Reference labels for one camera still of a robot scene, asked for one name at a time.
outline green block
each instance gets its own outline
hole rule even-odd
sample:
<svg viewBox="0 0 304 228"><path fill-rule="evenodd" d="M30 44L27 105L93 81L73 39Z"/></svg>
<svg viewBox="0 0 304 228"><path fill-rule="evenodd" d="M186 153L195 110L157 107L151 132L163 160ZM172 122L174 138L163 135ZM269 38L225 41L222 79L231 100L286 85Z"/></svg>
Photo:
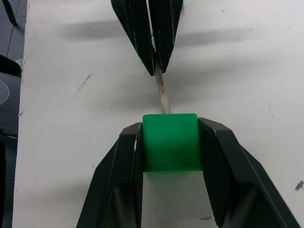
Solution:
<svg viewBox="0 0 304 228"><path fill-rule="evenodd" d="M202 170L196 114L155 114L142 118L144 172Z"/></svg>

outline table surface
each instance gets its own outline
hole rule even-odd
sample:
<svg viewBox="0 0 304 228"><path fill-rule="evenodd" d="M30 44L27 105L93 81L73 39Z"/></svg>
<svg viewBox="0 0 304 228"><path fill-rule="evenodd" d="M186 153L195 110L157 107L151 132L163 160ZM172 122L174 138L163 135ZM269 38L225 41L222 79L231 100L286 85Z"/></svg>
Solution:
<svg viewBox="0 0 304 228"><path fill-rule="evenodd" d="M185 0L164 74L172 112L232 129L301 226L303 7ZM28 0L13 227L76 227L95 167L121 130L160 111L154 78L110 0ZM142 227L216 227L200 177L145 176Z"/></svg>

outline gray floor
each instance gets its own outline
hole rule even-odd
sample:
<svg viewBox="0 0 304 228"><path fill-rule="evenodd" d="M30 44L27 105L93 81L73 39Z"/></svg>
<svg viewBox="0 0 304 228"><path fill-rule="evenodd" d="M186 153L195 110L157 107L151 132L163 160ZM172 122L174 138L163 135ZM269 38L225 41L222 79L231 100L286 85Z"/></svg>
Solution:
<svg viewBox="0 0 304 228"><path fill-rule="evenodd" d="M0 55L12 60L18 60L23 58L27 0L10 0L10 2L19 26L13 27L8 19L3 3L0 1ZM7 160L6 193L2 228L11 228L18 140L4 135L0 135L0 140L5 145Z"/></svg>

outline scratch mark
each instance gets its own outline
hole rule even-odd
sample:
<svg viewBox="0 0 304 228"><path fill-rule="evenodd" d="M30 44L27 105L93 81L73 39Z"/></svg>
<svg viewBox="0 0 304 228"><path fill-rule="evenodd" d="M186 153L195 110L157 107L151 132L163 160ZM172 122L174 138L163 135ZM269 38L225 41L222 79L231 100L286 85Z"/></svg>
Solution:
<svg viewBox="0 0 304 228"><path fill-rule="evenodd" d="M269 109L269 111L270 111L270 114L271 114L272 118L274 119L275 117L274 117L274 115L272 114L272 111L271 111L271 108L270 108L270 103L268 103L268 109Z"/></svg>
<svg viewBox="0 0 304 228"><path fill-rule="evenodd" d="M23 112L24 112L25 107L22 109L21 113L18 114L19 117L22 116Z"/></svg>
<svg viewBox="0 0 304 228"><path fill-rule="evenodd" d="M295 190L296 190L296 191L299 191L299 190L303 187L303 184L304 184L304 182L303 182L303 181L300 181L300 183L297 184Z"/></svg>
<svg viewBox="0 0 304 228"><path fill-rule="evenodd" d="M82 83L82 85L80 86L80 88L78 89L78 91L80 91L82 89L82 87L86 84L87 80L90 78L91 75L89 75L85 81Z"/></svg>
<svg viewBox="0 0 304 228"><path fill-rule="evenodd" d="M211 219L211 216L205 217L205 218L201 218L200 220L209 220Z"/></svg>

